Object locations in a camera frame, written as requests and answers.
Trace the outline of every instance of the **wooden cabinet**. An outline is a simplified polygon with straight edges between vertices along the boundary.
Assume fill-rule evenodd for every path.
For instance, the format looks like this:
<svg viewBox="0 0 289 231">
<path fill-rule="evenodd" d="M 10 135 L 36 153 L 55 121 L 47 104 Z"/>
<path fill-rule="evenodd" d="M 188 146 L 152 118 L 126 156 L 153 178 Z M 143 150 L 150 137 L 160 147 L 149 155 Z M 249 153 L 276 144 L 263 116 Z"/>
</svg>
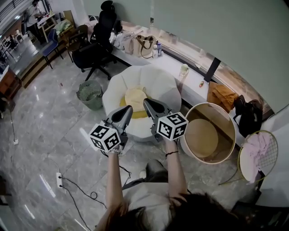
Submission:
<svg viewBox="0 0 289 231">
<path fill-rule="evenodd" d="M 0 93 L 5 95 L 6 98 L 12 99 L 21 87 L 20 82 L 15 73 L 9 67 L 6 67 L 0 76 Z"/>
</svg>

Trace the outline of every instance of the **dark hair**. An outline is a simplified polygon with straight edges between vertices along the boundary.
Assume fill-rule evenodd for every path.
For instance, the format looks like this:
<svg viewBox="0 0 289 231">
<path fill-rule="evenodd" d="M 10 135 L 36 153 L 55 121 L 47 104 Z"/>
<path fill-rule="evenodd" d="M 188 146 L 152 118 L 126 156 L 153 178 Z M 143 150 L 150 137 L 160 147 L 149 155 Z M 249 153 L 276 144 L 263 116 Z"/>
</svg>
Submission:
<svg viewBox="0 0 289 231">
<path fill-rule="evenodd" d="M 236 215 L 229 213 L 208 194 L 182 194 L 183 199 L 171 200 L 172 219 L 166 231 L 188 230 L 244 230 L 245 223 Z M 149 221 L 145 216 L 145 207 L 121 212 L 118 207 L 110 214 L 105 231 L 148 231 Z"/>
<path fill-rule="evenodd" d="M 117 207 L 109 216 L 105 231 L 148 231 L 145 207 L 128 211 L 128 205 Z"/>
</svg>

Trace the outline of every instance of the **bottle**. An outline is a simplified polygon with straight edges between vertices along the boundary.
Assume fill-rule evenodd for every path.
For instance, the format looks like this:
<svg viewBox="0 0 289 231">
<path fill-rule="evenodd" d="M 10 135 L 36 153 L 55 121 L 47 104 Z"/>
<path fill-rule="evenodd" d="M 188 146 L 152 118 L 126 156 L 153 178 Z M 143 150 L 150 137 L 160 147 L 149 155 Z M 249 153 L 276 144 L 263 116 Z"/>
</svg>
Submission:
<svg viewBox="0 0 289 231">
<path fill-rule="evenodd" d="M 180 74 L 179 74 L 180 78 L 181 79 L 184 78 L 187 75 L 188 72 L 189 72 L 189 66 L 187 64 L 183 64 L 181 66 L 181 71 L 180 71 Z"/>
<path fill-rule="evenodd" d="M 156 59 L 157 57 L 158 57 L 158 46 L 154 45 L 153 58 Z"/>
<path fill-rule="evenodd" d="M 158 57 L 160 57 L 162 56 L 162 45 L 159 41 L 157 43 L 157 47 L 158 47 Z"/>
</svg>

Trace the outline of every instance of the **yellow cushion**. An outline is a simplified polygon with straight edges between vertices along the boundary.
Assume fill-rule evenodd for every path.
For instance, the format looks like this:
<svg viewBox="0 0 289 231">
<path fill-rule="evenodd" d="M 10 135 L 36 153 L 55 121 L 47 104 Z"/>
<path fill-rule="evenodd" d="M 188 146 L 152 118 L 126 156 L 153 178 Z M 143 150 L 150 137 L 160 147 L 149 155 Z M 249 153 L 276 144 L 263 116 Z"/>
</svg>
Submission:
<svg viewBox="0 0 289 231">
<path fill-rule="evenodd" d="M 126 96 L 124 95 L 121 98 L 121 102 L 119 103 L 119 106 L 126 106 Z M 139 119 L 139 118 L 145 118 L 148 117 L 148 114 L 146 113 L 146 111 L 136 111 L 132 113 L 132 119 Z"/>
</svg>

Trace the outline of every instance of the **power strip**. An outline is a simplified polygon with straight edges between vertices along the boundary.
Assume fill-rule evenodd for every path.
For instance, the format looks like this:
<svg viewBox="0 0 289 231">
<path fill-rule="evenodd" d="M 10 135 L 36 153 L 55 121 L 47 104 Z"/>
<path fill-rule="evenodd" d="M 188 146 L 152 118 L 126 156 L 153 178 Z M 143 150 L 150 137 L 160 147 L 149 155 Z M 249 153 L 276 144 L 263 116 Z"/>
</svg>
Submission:
<svg viewBox="0 0 289 231">
<path fill-rule="evenodd" d="M 61 188 L 62 186 L 62 175 L 60 172 L 56 173 L 56 182 L 57 182 L 57 187 Z"/>
</svg>

